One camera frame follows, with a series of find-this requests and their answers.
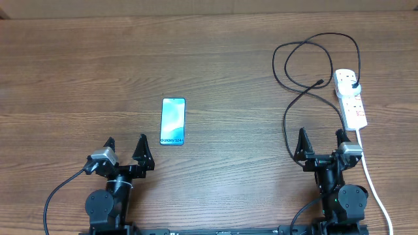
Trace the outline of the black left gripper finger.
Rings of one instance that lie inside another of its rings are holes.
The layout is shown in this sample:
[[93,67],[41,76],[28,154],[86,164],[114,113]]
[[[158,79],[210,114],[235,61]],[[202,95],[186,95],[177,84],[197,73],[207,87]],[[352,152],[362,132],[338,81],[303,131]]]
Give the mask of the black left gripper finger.
[[141,134],[138,139],[137,146],[133,152],[132,158],[138,162],[152,162],[153,157],[148,145],[148,140],[145,134]]
[[115,140],[112,137],[109,137],[108,140],[105,142],[104,148],[111,148],[113,152],[115,152]]

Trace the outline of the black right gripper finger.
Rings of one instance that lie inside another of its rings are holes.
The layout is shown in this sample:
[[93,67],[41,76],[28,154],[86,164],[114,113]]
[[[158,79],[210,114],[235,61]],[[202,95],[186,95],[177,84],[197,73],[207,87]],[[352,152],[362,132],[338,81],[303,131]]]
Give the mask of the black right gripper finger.
[[338,129],[336,131],[336,138],[337,138],[337,146],[340,146],[344,142],[350,142],[346,131],[344,129]]
[[294,159],[297,161],[306,161],[313,155],[314,149],[308,138],[307,132],[304,127],[300,128]]

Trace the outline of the blue Samsung Galaxy smartphone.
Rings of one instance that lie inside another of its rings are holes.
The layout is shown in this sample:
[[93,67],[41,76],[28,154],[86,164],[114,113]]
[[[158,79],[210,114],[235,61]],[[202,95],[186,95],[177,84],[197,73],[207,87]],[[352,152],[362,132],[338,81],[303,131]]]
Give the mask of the blue Samsung Galaxy smartphone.
[[161,112],[160,144],[182,146],[185,138],[185,99],[164,98]]

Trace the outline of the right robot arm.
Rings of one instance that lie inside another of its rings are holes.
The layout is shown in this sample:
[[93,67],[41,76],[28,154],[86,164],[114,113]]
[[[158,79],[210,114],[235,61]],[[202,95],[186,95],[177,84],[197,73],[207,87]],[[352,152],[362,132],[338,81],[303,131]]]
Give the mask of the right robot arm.
[[358,143],[349,140],[341,129],[336,131],[338,147],[328,155],[315,153],[306,130],[301,128],[295,150],[295,159],[304,162],[303,171],[313,172],[319,188],[319,198],[305,205],[299,215],[320,202],[323,216],[308,226],[296,229],[296,219],[289,228],[291,234],[368,234],[366,225],[360,225],[368,202],[368,191],[360,185],[346,184],[343,171],[353,168],[362,159],[363,150]]

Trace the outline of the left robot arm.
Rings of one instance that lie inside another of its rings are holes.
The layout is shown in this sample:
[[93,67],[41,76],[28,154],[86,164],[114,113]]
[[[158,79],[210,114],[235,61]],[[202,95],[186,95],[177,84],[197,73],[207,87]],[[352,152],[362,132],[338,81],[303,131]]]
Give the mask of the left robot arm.
[[92,192],[86,199],[89,234],[140,234],[134,223],[127,222],[133,180],[145,178],[155,162],[145,134],[141,134],[132,158],[136,164],[121,165],[115,152],[115,140],[110,137],[105,145],[87,157],[83,171],[106,178],[106,188]]

